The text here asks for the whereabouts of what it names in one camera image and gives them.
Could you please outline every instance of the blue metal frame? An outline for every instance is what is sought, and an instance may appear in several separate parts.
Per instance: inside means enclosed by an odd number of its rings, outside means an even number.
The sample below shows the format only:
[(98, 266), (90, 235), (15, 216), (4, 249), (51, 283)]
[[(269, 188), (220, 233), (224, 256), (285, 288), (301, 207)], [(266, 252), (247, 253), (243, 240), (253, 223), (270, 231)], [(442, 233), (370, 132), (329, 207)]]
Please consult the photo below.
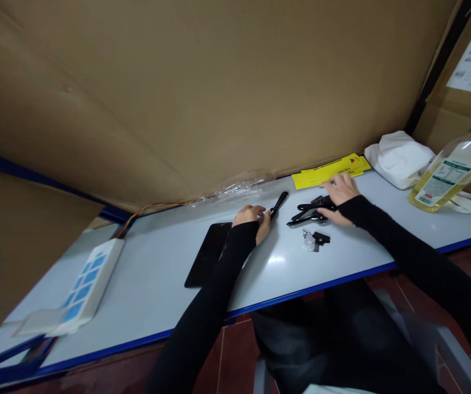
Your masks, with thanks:
[(109, 205), (106, 202), (98, 198), (95, 198), (86, 193), (79, 192), (78, 190), (73, 189), (72, 187), (66, 186), (63, 183), (57, 182), (53, 179), (47, 178), (37, 172), (29, 170), (25, 167), (22, 167), (21, 165), (15, 164), (12, 161), (3, 159), (1, 157), (0, 157), (0, 172), (6, 173), (8, 175), (12, 175), (17, 178), (25, 179), (27, 181), (45, 184), (47, 186), (51, 186), (56, 189), (64, 190), (65, 192), (75, 194), (87, 200), (91, 200), (99, 204), (104, 204), (105, 207), (102, 210), (102, 212), (99, 214), (99, 216), (110, 222), (124, 224), (131, 216), (131, 213), (129, 212), (126, 212), (120, 208)]
[(38, 347), (38, 353), (30, 358), (24, 360), (19, 364), (10, 367), (0, 368), (0, 384), (9, 383), (15, 380), (26, 379), (36, 372), (42, 365), (45, 358), (53, 348), (56, 338), (45, 338), (44, 335), (38, 335), (37, 337), (31, 338), (19, 345), (13, 346), (0, 353), (0, 363), (14, 357), (26, 350)]

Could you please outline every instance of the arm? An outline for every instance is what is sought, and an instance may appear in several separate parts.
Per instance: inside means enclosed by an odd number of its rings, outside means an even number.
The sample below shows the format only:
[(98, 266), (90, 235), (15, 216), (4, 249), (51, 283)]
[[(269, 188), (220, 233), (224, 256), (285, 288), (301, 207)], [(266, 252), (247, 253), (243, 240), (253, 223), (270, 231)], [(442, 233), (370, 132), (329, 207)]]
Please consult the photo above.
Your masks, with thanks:
[[(349, 185), (357, 190), (354, 182)], [(340, 186), (334, 188), (326, 184), (325, 187), (334, 200), (332, 194), (336, 194), (334, 191)], [(347, 185), (342, 183), (341, 188), (346, 189)], [(383, 245), (402, 272), (458, 322), (471, 345), (471, 278), (444, 255), (401, 227), (386, 212), (359, 195), (359, 191), (352, 194), (345, 201), (341, 196), (336, 196), (339, 201), (334, 201), (339, 206), (339, 213), (336, 214), (365, 229)]]
[[(268, 234), (270, 212), (259, 226), (264, 208), (246, 206), (234, 220), (214, 272), (186, 309), (157, 359), (146, 393), (191, 393), (228, 309), (235, 281), (256, 244)], [(246, 215), (248, 221), (241, 221)]]

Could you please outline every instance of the bottle label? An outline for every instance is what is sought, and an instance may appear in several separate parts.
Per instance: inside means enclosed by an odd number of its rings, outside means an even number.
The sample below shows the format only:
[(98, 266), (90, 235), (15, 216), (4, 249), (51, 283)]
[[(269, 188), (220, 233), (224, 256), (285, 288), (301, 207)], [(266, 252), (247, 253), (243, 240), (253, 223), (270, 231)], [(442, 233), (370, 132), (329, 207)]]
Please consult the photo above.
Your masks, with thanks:
[(416, 194), (417, 201), (433, 206), (471, 172), (471, 165), (453, 162), (450, 158), (443, 160), (425, 186)]

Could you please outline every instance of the orange wire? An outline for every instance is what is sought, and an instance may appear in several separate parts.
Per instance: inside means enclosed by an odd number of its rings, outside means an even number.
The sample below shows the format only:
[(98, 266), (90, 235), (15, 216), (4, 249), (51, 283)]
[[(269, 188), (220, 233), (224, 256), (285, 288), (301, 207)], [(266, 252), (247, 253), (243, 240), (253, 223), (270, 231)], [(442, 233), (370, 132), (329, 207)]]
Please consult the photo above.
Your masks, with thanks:
[(169, 203), (166, 203), (166, 202), (162, 202), (162, 203), (159, 203), (159, 204), (146, 204), (146, 205), (144, 205), (142, 208), (140, 208), (137, 212), (135, 212), (133, 215), (130, 216), (130, 218), (127, 220), (127, 222), (122, 225), (122, 227), (120, 228), (119, 233), (115, 236), (115, 238), (120, 237), (121, 234), (124, 232), (124, 230), (127, 228), (127, 226), (129, 226), (129, 224), (131, 223), (131, 221), (132, 221), (135, 217), (137, 217), (138, 215), (140, 215), (140, 214), (141, 214), (145, 209), (147, 209), (147, 208), (155, 207), (155, 206), (167, 206), (167, 207), (183, 206), (183, 205), (192, 204), (192, 203), (194, 203), (194, 202), (195, 202), (195, 200), (193, 200), (193, 201), (187, 201), (187, 202), (182, 202), (182, 203), (177, 203), (177, 204), (169, 204)]

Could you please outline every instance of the white cloth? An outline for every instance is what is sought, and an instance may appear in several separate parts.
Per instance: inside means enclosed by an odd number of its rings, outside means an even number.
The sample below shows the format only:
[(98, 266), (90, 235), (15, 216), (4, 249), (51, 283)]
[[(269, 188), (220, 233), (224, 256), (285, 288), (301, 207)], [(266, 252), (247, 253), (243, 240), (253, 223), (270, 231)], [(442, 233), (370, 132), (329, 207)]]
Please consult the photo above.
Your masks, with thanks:
[(365, 149), (365, 157), (383, 178), (398, 189), (413, 186), (434, 157), (434, 152), (400, 130), (381, 137)]
[(447, 206), (456, 212), (471, 213), (471, 193), (459, 192), (447, 201)]
[(374, 394), (370, 391), (358, 389), (346, 389), (344, 387), (317, 386), (311, 384), (306, 388), (303, 394)]

